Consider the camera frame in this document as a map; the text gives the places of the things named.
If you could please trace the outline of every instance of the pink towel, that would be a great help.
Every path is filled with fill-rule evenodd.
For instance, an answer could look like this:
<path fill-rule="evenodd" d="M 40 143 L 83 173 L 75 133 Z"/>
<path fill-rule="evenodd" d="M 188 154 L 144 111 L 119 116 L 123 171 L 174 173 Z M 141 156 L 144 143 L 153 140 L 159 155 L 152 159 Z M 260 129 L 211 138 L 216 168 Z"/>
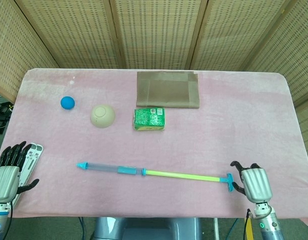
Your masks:
<path fill-rule="evenodd" d="M 79 162 L 135 166 L 215 177 L 256 162 L 271 183 L 279 218 L 306 218 L 308 158 L 291 96 L 277 73 L 196 71 L 200 108 L 166 109 L 164 131 L 135 131 L 136 70 L 33 69 L 22 83 L 3 147 L 23 140 L 44 146 L 16 217 L 244 217 L 254 208 L 225 183 L 82 170 Z M 64 110 L 60 100 L 76 106 Z M 109 104 L 109 128 L 90 123 Z"/>

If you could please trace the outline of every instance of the pink tablecloth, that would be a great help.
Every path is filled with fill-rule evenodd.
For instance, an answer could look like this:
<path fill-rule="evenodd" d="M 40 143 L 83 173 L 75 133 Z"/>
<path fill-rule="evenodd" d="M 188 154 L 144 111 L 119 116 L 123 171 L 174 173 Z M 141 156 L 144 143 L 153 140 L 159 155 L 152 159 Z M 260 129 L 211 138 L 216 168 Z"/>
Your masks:
<path fill-rule="evenodd" d="M 164 131 L 134 131 L 136 70 L 33 69 L 19 91 L 3 149 L 23 140 L 45 148 L 16 217 L 244 217 L 254 208 L 226 184 L 84 171 L 89 161 L 226 176 L 233 160 L 265 168 L 279 218 L 308 218 L 308 159 L 286 80 L 277 73 L 197 71 L 200 109 L 166 109 Z M 64 110 L 63 96 L 76 106 Z M 106 129 L 92 107 L 116 111 Z"/>

